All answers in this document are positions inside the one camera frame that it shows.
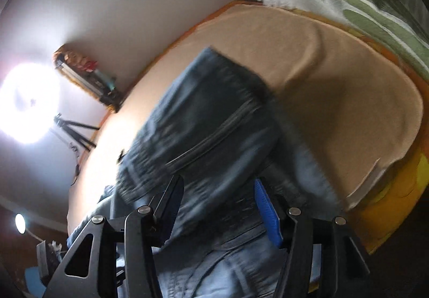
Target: small round light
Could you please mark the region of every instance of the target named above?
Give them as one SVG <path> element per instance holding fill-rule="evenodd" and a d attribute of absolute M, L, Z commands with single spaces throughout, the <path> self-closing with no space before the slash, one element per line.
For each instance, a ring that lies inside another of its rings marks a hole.
<path fill-rule="evenodd" d="M 53 68 L 21 63 L 0 88 L 0 129 L 22 143 L 38 141 L 54 122 L 59 81 Z"/>
<path fill-rule="evenodd" d="M 16 215 L 15 224 L 21 234 L 25 233 L 25 219 L 21 214 Z"/>

